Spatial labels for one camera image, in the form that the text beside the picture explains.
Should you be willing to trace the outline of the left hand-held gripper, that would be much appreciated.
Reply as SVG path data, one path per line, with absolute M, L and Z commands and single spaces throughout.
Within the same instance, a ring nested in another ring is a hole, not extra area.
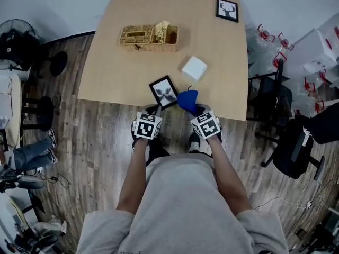
M 136 119 L 132 122 L 131 134 L 134 141 L 140 138 L 152 140 L 158 136 L 162 124 L 162 106 L 147 105 L 145 110 L 137 112 Z

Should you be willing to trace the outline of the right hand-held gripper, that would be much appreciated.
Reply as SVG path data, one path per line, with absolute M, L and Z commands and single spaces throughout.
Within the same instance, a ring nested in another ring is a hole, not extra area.
M 221 124 L 214 111 L 207 105 L 196 104 L 195 112 L 189 112 L 193 131 L 203 139 L 216 135 L 221 140 Z

